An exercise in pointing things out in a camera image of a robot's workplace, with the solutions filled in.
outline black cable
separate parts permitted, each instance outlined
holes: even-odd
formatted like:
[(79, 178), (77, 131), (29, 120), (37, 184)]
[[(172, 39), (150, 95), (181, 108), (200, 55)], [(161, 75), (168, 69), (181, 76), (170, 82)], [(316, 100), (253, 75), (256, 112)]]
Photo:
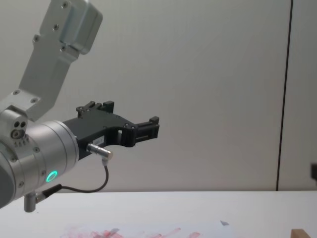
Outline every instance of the black cable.
[(60, 191), (62, 189), (62, 185), (58, 184), (55, 185), (49, 189), (46, 189), (42, 192), (42, 194), (45, 196), (45, 198), (48, 198), (49, 196), (53, 195), (54, 193), (57, 193), (58, 191)]
[(285, 66), (285, 79), (284, 79), (283, 104), (282, 104), (281, 131), (280, 131), (280, 136), (279, 136), (279, 148), (278, 148), (276, 191), (278, 191), (279, 173), (280, 173), (280, 166), (281, 166), (283, 127), (284, 127), (284, 113), (285, 113), (285, 101), (286, 101), (286, 86), (287, 86), (287, 76), (288, 76), (288, 59), (289, 59), (289, 49), (290, 49), (290, 44), (291, 44), (293, 4), (294, 4), (294, 1), (291, 0), (291, 9), (290, 9), (289, 25), (288, 25), (288, 39), (287, 39), (286, 66)]
[(105, 171), (106, 171), (106, 180), (103, 183), (103, 185), (101, 185), (101, 187), (94, 189), (94, 190), (81, 190), (81, 189), (77, 189), (77, 188), (73, 188), (73, 187), (67, 187), (67, 186), (62, 186), (61, 189), (68, 189), (74, 192), (81, 192), (81, 193), (93, 193), (93, 192), (99, 192), (100, 190), (102, 190), (108, 183), (109, 180), (109, 170), (108, 167), (105, 166)]

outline label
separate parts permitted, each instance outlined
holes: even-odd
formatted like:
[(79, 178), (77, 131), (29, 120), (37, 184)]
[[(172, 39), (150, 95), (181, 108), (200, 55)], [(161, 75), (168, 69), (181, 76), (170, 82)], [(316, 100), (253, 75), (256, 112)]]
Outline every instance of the label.
[(103, 135), (102, 137), (97, 138), (96, 140), (93, 140), (94, 145), (101, 145), (105, 142), (105, 136)]

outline bolt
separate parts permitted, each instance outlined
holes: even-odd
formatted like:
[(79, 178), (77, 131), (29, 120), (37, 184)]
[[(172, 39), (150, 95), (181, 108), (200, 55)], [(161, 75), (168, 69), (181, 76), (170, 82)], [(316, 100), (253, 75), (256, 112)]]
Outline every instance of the bolt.
[(39, 151), (40, 151), (39, 147), (34, 147), (33, 150), (35, 153), (39, 153)]
[(40, 36), (35, 35), (33, 38), (33, 42), (38, 42), (40, 40)]
[(67, 8), (67, 7), (68, 7), (68, 2), (64, 2), (61, 7), (62, 7), (62, 8)]
[(59, 29), (59, 25), (58, 24), (55, 24), (54, 26), (53, 26), (53, 30), (54, 31), (57, 31)]

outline wall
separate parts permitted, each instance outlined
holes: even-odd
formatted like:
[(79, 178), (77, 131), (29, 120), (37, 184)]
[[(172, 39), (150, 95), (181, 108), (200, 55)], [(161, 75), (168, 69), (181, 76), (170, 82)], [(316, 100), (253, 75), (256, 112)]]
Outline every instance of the wall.
[(317, 162), (317, 2), (295, 0), (283, 128), (280, 190), (315, 190)]
[[(159, 138), (109, 147), (107, 191), (274, 190), (290, 0), (93, 0), (104, 14), (92, 51), (68, 73), (41, 121), (67, 120), (94, 100), (133, 122), (160, 116)], [(48, 0), (5, 0), (2, 82), (13, 91)], [(65, 185), (97, 187), (91, 156)]]

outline table surface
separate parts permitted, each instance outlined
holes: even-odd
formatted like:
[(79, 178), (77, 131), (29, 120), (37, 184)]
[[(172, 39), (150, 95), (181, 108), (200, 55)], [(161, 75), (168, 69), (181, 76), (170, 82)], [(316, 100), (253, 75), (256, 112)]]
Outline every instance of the table surface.
[(317, 237), (317, 192), (61, 193), (23, 211), (23, 199), (0, 210), (0, 236), (58, 238), (82, 224), (188, 224), (226, 221), (240, 238)]

